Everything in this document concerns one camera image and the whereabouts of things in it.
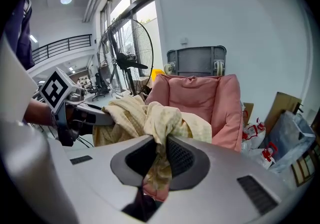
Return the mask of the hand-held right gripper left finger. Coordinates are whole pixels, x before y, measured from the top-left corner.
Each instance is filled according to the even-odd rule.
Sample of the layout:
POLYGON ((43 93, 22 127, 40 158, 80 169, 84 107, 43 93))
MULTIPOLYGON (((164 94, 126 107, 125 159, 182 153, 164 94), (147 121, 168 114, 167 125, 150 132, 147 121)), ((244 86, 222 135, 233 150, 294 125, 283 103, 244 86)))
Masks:
POLYGON ((157 156, 157 144, 152 136, 118 152, 111 159, 113 174, 124 185, 143 187, 143 180, 157 156))

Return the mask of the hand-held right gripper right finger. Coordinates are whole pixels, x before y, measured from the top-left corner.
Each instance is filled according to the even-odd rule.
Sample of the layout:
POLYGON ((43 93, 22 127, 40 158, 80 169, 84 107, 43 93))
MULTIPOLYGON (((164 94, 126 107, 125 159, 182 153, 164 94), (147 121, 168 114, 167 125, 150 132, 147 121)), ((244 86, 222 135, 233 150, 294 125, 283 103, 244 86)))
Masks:
POLYGON ((197 186, 209 172, 209 157, 174 136, 168 137, 166 144, 166 156, 172 172, 169 190, 179 191, 197 186))

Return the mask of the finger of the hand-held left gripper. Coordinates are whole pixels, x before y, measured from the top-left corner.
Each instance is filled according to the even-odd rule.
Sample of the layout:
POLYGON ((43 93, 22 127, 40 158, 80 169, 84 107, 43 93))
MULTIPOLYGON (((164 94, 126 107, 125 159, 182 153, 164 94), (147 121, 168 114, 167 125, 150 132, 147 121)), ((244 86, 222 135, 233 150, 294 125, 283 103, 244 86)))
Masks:
POLYGON ((104 112, 101 107, 88 102, 83 103, 83 111, 86 113, 85 123, 89 125, 107 126, 113 125, 114 120, 111 115, 104 112))

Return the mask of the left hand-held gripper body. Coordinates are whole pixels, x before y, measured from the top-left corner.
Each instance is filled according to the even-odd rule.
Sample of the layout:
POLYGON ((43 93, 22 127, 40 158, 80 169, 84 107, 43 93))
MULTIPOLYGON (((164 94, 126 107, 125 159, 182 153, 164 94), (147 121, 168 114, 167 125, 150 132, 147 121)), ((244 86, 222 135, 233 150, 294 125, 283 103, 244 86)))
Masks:
POLYGON ((92 126, 96 117, 86 120, 97 109, 84 98, 85 90, 60 68, 56 67, 41 86, 39 94, 50 107, 50 120, 52 127, 57 130, 57 140, 63 146, 72 147, 74 142, 84 132, 82 126, 72 127, 73 121, 92 126))

